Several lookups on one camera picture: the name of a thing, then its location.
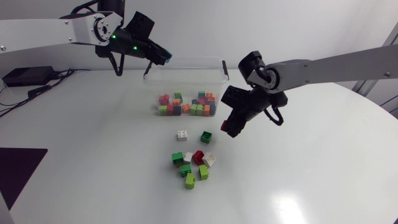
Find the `clear plastic container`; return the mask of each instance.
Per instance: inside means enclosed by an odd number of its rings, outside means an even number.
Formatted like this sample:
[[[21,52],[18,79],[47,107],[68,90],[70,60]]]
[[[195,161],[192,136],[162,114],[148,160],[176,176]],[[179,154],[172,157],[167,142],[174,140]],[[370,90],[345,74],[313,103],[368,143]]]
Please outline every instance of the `clear plastic container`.
[[[144,74],[144,83],[153,93],[158,109],[159,97],[169,95],[172,105],[176,91],[182,92],[181,106],[192,106],[192,100],[199,100],[198,92],[205,91],[213,94],[217,107],[228,80],[225,61],[219,57],[172,58],[165,65],[157,66],[150,63]],[[191,116],[191,113],[182,112],[182,115],[185,114]]]

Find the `toy block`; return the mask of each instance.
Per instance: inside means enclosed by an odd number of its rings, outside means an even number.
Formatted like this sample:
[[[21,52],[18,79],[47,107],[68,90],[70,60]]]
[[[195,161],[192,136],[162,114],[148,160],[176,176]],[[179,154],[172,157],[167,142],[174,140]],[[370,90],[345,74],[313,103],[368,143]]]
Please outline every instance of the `toy block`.
[[[187,178],[185,179],[185,187],[188,189],[193,189],[195,187],[195,176],[191,173],[187,174]]]
[[[207,97],[206,97],[206,96],[201,96],[201,97],[199,97],[199,100],[205,100],[205,101],[207,101]]]
[[[180,173],[182,177],[186,177],[188,173],[191,173],[191,164],[180,166]]]
[[[174,106],[173,114],[174,115],[181,115],[181,106]]]
[[[196,165],[203,165],[204,162],[202,161],[204,154],[201,150],[197,150],[197,152],[194,153],[192,156],[193,161],[195,162]]]
[[[205,143],[209,144],[210,141],[211,141],[211,136],[212,136],[211,133],[208,133],[207,131],[204,131],[203,134],[200,137],[200,140],[202,142],[205,142]]]
[[[203,110],[203,115],[210,116],[210,105],[205,105],[205,109]]]
[[[198,116],[203,116],[203,105],[198,105],[197,106],[197,115]]]
[[[205,106],[206,105],[206,101],[205,100],[199,100],[199,104]]]
[[[181,92],[181,91],[175,91],[175,92],[174,92],[174,97],[175,97],[175,98],[180,98],[180,97],[182,97],[182,92]]]
[[[191,107],[191,115],[196,115],[197,114],[197,108],[198,108],[198,105],[192,105],[192,107]]]
[[[189,113],[191,112],[191,106],[189,104],[182,105],[182,112],[183,113]]]
[[[207,101],[216,102],[216,98],[213,97],[213,96],[211,96],[211,97],[208,97],[208,98],[207,98]]]
[[[187,131],[177,131],[177,140],[178,141],[186,141],[188,139]]]
[[[192,156],[193,156],[192,152],[186,152],[184,155],[184,164],[191,164]]]
[[[174,99],[173,100],[173,106],[180,106],[181,105],[181,99]]]
[[[216,114],[216,105],[210,105],[210,115]]]
[[[159,114],[162,116],[167,116],[167,106],[159,106]]]
[[[199,91],[198,92],[198,98],[200,98],[201,96],[206,96],[206,92],[205,91]]]
[[[162,106],[169,105],[170,104],[169,99],[170,99],[170,96],[167,95],[167,94],[165,94],[163,96],[160,96],[159,97],[159,104],[162,105]]]
[[[180,166],[184,164],[184,156],[182,152],[172,154],[173,165]]]
[[[207,166],[200,165],[199,166],[199,174],[200,174],[201,180],[207,180],[207,178],[209,178],[209,172],[207,170]]]
[[[216,157],[214,157],[213,153],[206,152],[206,154],[202,158],[202,161],[207,167],[211,167],[213,163],[216,162]]]
[[[173,115],[173,105],[167,105],[167,115],[172,116]]]

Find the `black power adapter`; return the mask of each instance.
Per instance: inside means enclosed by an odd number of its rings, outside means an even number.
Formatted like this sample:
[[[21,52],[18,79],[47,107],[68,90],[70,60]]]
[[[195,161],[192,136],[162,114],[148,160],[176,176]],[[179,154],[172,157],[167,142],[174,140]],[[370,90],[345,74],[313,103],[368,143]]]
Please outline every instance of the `black power adapter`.
[[[8,87],[46,85],[54,69],[51,66],[16,68],[2,78]]]

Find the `green block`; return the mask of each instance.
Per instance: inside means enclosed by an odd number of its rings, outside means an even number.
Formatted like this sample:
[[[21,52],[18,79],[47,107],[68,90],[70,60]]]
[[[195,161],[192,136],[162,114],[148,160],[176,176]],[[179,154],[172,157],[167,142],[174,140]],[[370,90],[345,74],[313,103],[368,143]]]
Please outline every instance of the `green block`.
[[[203,116],[203,105],[198,105],[197,106],[197,115],[198,116]]]
[[[211,141],[211,136],[212,136],[211,133],[208,133],[207,131],[204,131],[203,134],[200,136],[200,140],[202,142],[205,142],[205,143],[209,144],[210,141]]]
[[[184,164],[184,155],[182,152],[172,154],[173,165],[179,166]]]
[[[198,92],[198,99],[199,99],[201,96],[206,96],[206,92],[205,92],[205,91],[199,91],[199,92]]]
[[[198,105],[192,105],[191,106],[191,115],[196,115],[197,114],[197,108],[198,108]]]
[[[195,187],[195,177],[193,174],[188,173],[187,174],[187,179],[185,180],[185,187],[188,189],[192,189]]]
[[[181,91],[175,91],[174,98],[180,99],[180,103],[182,104],[182,92]]]
[[[182,177],[186,177],[188,173],[191,173],[191,164],[180,166],[180,173]]]
[[[199,174],[201,180],[207,180],[207,178],[209,178],[209,172],[206,165],[199,166]]]
[[[159,106],[159,114],[162,116],[167,116],[167,106]]]

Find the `black mat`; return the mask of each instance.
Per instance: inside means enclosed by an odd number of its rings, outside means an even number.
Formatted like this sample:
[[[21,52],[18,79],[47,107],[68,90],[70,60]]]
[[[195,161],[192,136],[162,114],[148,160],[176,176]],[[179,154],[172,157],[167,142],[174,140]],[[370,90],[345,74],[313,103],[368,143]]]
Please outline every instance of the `black mat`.
[[[0,192],[9,210],[46,153],[47,149],[0,147]]]

